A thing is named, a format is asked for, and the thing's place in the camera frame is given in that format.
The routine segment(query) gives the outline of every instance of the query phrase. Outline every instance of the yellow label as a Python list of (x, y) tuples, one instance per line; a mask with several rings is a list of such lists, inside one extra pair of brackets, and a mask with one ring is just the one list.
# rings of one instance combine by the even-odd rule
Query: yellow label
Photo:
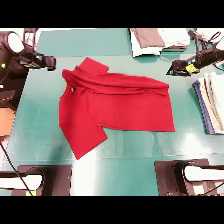
[[(37, 196), (37, 191), (31, 191), (33, 196)], [(26, 191), (26, 196), (31, 196), (29, 191)]]
[(186, 70), (191, 73), (197, 71), (198, 69), (195, 68), (193, 64), (190, 64), (186, 67)]

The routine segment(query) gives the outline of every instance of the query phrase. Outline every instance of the red cloth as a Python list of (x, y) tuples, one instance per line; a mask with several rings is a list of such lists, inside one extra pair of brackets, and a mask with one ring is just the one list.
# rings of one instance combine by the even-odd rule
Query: red cloth
[(59, 125), (77, 159), (107, 139), (103, 127), (175, 131), (168, 84), (108, 69), (86, 58), (74, 71), (62, 72), (67, 88), (60, 98)]

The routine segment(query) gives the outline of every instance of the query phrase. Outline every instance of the gray cloth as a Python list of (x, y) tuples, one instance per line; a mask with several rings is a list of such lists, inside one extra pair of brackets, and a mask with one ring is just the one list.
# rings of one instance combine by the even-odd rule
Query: gray cloth
[(201, 111), (202, 111), (202, 114), (203, 114), (203, 117), (204, 117), (206, 130), (207, 130), (207, 132), (209, 134), (215, 134), (214, 128), (213, 128), (211, 120), (210, 120), (210, 116), (209, 116), (208, 110), (207, 110), (207, 108), (205, 106), (204, 100), (203, 100), (202, 95), (201, 95), (200, 82), (198, 80), (196, 80), (193, 83), (193, 87), (194, 87), (194, 89), (195, 89), (195, 91), (197, 93), (198, 99), (199, 99)]
[(136, 36), (141, 48), (165, 47), (157, 28), (130, 28)]

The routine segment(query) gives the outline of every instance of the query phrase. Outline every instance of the table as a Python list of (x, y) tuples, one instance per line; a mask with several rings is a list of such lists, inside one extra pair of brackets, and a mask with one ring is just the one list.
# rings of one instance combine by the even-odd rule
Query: table
[[(27, 78), (8, 145), (13, 164), (73, 164), (71, 195), (158, 195), (155, 161), (208, 158), (212, 165), (223, 164), (224, 137), (205, 133), (199, 102), (191, 87), (204, 72), (222, 72), (209, 66), (192, 77), (166, 76), (173, 60), (186, 59), (194, 54), (194, 42), (184, 53), (169, 52), (162, 56), (132, 58), (130, 43), (128, 40), (123, 41), (128, 37), (127, 29), (116, 30), (114, 34), (112, 30), (100, 29), (99, 35), (97, 30), (85, 30), (83, 38), (95, 32), (96, 40), (92, 41), (94, 46), (100, 46), (101, 38), (105, 39), (107, 35), (110, 38), (109, 44), (104, 45), (107, 50), (99, 49), (100, 53), (96, 47), (89, 48), (88, 45), (86, 49), (83, 44), (83, 55), (80, 49), (77, 53), (68, 49), (66, 55), (64, 47), (69, 46), (69, 32), (77, 34), (83, 30), (43, 32), (43, 36), (41, 34), (38, 50), (41, 52), (41, 49), (45, 49), (43, 53), (55, 54), (57, 69), (54, 72), (47, 72), (45, 69), (31, 71)], [(53, 32), (67, 35), (64, 45), (62, 37), (55, 36), (55, 43), (59, 39), (62, 42), (62, 50), (57, 46), (55, 49), (47, 48), (47, 42), (53, 46), (50, 43)], [(82, 35), (79, 33), (77, 40), (72, 35), (74, 38), (69, 43), (77, 46)], [(77, 161), (58, 126), (58, 102), (66, 86), (61, 75), (62, 69), (74, 69), (85, 56), (91, 56), (108, 65), (109, 72), (148, 76), (170, 84), (176, 132), (105, 129), (108, 139)], [(11, 170), (6, 160), (2, 170)], [(0, 191), (0, 195), (10, 194), (9, 191)]]

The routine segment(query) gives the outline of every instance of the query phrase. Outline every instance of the red shirt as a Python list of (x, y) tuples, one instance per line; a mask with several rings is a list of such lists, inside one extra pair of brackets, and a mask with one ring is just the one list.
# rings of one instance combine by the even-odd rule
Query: red shirt
[(103, 127), (175, 131), (168, 84), (108, 69), (86, 58), (62, 72), (67, 88), (60, 98), (59, 125), (77, 159), (107, 139)]

